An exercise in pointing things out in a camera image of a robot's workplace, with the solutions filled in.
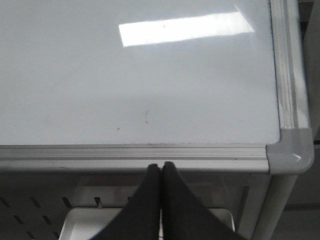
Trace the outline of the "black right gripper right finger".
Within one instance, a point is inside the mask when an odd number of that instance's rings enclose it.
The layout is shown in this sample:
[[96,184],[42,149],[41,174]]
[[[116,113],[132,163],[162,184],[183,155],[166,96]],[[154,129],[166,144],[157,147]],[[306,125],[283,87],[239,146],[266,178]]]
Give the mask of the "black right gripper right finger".
[[162,229],[165,240],[243,240],[193,194],[172,162],[161,171]]

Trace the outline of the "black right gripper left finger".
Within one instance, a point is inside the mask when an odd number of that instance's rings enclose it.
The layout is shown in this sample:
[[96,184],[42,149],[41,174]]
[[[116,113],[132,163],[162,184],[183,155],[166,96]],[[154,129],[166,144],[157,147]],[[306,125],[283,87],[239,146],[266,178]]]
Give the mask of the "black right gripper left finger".
[[160,229],[160,180],[157,164],[150,164],[142,183],[126,206],[92,240],[157,240]]

